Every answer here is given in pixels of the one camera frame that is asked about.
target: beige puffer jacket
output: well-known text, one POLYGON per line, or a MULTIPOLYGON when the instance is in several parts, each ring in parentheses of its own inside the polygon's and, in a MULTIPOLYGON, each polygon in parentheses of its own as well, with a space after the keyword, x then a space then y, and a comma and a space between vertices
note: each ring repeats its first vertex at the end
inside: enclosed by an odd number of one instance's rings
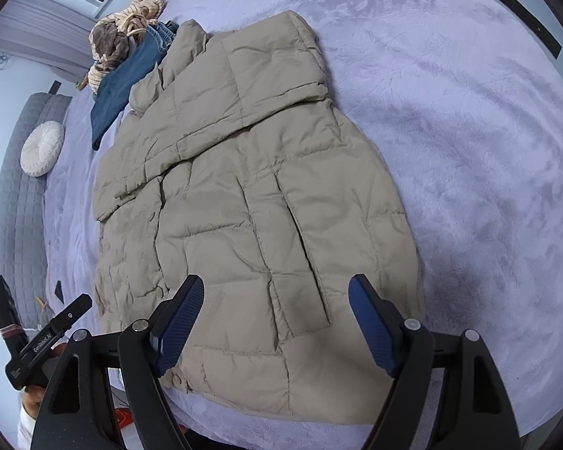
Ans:
POLYGON ((418 260, 385 163, 329 97, 312 29, 285 12, 208 40, 186 22, 130 101, 94 195, 104 328, 200 275, 175 386, 269 418, 373 423, 391 380, 348 282, 364 273, 421 317, 418 260))

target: white sleeve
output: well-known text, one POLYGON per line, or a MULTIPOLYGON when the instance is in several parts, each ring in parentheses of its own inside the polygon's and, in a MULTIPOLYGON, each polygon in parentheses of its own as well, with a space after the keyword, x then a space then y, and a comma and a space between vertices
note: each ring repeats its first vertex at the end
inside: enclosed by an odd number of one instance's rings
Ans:
POLYGON ((30 450, 34 428, 35 420, 27 414, 23 405, 21 405, 21 415, 17 426, 18 450, 30 450))

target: round knitted cushion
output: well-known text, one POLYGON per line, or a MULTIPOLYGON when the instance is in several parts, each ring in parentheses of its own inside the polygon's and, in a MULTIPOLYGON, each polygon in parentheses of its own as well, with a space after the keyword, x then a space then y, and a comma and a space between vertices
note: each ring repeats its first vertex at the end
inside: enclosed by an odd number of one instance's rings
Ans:
POLYGON ((46 174, 58 159, 65 128, 57 121, 47 121, 36 127, 21 150, 21 168, 33 177, 46 174))

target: quilted stitching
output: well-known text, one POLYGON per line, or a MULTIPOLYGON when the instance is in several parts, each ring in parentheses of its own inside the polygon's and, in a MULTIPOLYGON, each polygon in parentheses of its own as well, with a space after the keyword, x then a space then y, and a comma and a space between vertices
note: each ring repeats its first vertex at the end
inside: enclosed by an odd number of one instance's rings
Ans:
MULTIPOLYGON (((48 120, 61 122, 70 96, 32 94, 18 118, 0 169, 0 275, 12 291, 21 323, 36 329, 45 298, 47 271, 44 246, 45 177, 30 177, 20 166, 21 149, 31 131, 48 120)), ((44 311, 44 323, 52 312, 44 311)))

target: person's hand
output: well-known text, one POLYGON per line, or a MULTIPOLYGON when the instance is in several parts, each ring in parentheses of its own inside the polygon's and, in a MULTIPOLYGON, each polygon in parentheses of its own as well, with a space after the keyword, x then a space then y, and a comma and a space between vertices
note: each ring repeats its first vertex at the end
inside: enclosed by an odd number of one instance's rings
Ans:
POLYGON ((25 412, 33 419, 38 418, 39 405, 42 403, 45 393, 46 390, 43 387, 25 387, 23 392, 23 407, 25 408, 25 412))

